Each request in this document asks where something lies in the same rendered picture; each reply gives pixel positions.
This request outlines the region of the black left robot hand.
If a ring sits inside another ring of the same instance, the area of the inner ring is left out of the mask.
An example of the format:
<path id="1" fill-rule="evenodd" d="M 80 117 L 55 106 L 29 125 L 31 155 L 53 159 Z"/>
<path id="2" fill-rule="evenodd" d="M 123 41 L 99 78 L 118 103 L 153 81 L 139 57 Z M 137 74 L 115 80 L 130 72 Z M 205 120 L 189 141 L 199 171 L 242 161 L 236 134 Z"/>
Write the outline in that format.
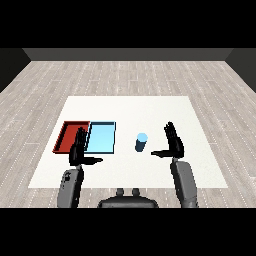
<path id="1" fill-rule="evenodd" d="M 102 158 L 84 156 L 86 135 L 87 132 L 82 127 L 80 127 L 76 132 L 74 143 L 72 144 L 69 152 L 69 164 L 71 166 L 78 166 L 81 164 L 94 165 L 103 161 Z"/>

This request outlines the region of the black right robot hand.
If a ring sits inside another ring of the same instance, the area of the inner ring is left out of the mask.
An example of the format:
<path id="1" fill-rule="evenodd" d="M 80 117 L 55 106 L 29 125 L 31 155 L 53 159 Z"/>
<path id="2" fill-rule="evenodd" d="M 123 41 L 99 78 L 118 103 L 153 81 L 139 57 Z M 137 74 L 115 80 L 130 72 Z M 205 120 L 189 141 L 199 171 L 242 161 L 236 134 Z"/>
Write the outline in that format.
<path id="1" fill-rule="evenodd" d="M 151 154 L 160 158 L 183 158 L 185 153 L 184 145 L 181 138 L 177 135 L 174 124 L 172 122 L 168 122 L 164 127 L 164 131 L 169 148 L 167 150 L 152 151 Z"/>

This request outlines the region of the red shallow open box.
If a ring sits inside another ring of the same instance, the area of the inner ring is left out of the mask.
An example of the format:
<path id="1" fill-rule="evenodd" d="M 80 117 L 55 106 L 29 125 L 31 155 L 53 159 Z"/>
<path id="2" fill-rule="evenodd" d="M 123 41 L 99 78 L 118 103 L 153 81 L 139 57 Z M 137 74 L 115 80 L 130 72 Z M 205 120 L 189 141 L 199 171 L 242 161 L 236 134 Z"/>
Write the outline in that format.
<path id="1" fill-rule="evenodd" d="M 65 121 L 56 140 L 53 153 L 68 154 L 75 142 L 78 129 L 82 127 L 85 131 L 88 131 L 89 124 L 89 121 Z"/>

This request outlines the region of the light blue shallow open box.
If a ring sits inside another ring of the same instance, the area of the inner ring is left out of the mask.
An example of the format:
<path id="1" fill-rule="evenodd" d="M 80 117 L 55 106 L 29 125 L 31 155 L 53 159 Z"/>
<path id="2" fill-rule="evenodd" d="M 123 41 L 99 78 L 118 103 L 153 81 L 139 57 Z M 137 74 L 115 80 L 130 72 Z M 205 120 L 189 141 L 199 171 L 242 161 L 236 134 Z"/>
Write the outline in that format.
<path id="1" fill-rule="evenodd" d="M 116 123 L 92 121 L 86 137 L 85 154 L 113 154 Z"/>

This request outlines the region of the small blue can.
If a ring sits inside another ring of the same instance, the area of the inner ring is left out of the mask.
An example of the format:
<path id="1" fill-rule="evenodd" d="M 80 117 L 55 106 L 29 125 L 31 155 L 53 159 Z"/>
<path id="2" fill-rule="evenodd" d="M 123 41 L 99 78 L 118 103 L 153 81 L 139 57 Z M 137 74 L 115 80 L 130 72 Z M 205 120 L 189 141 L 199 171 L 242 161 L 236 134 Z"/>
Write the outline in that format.
<path id="1" fill-rule="evenodd" d="M 137 152 L 142 152 L 145 148 L 147 140 L 148 136 L 145 133 L 139 133 L 136 139 L 135 150 Z"/>

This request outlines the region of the dark grey robot body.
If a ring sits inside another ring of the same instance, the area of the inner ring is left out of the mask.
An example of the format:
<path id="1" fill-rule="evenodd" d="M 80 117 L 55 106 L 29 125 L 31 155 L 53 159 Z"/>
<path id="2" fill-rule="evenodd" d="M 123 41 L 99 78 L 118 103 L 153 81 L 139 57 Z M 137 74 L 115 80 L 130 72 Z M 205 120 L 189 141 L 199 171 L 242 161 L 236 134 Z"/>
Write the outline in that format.
<path id="1" fill-rule="evenodd" d="M 158 208 L 158 204 L 155 200 L 142 197 L 138 188 L 132 189 L 131 196 L 125 196 L 124 189 L 118 188 L 116 195 L 101 200 L 98 208 Z"/>

